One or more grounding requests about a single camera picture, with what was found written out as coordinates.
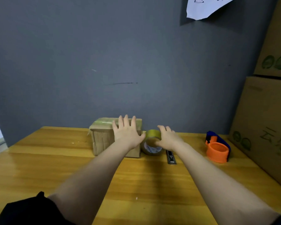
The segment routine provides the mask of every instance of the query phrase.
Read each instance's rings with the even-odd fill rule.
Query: white paper
[[[188,0],[187,17],[195,20],[201,20],[209,17],[220,7],[232,0]]]

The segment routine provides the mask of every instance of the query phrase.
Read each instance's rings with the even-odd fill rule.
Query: forearm
[[[279,214],[190,145],[175,150],[219,225],[271,224]]]
[[[50,195],[62,215],[77,224],[91,224],[113,175],[129,149],[115,142]]]

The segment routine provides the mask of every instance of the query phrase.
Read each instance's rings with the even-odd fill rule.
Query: hand
[[[166,150],[175,151],[177,145],[183,143],[183,140],[180,136],[176,134],[174,130],[171,130],[170,127],[164,127],[163,125],[157,126],[161,132],[161,141],[156,141],[155,144]]]
[[[136,117],[133,116],[131,120],[131,125],[129,124],[128,115],[122,118],[119,117],[119,128],[116,126],[116,122],[112,122],[112,128],[114,132],[115,142],[123,142],[127,145],[128,149],[131,150],[140,144],[146,137],[146,134],[143,133],[141,136],[138,135],[136,131]]]

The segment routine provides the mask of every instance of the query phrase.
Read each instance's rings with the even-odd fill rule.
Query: packing tape
[[[162,152],[162,147],[151,147],[147,144],[147,140],[150,138],[157,138],[161,140],[161,132],[158,130],[147,130],[146,138],[141,143],[141,149],[147,155],[158,155]]]

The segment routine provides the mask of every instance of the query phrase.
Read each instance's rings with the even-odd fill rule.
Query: cardboard box
[[[229,140],[281,184],[281,80],[247,77]]]
[[[102,151],[107,149],[109,145],[114,142],[114,134],[112,129],[112,122],[116,121],[116,125],[118,126],[118,118],[112,117],[102,117],[94,121],[94,123],[90,126],[89,134],[92,137],[93,141],[93,152],[94,155],[99,155]],[[142,119],[136,119],[136,131],[139,135],[142,134]],[[131,149],[126,157],[134,157],[139,158],[141,155],[141,146],[138,145],[134,149]]]
[[[281,77],[281,0],[277,2],[254,74]]]

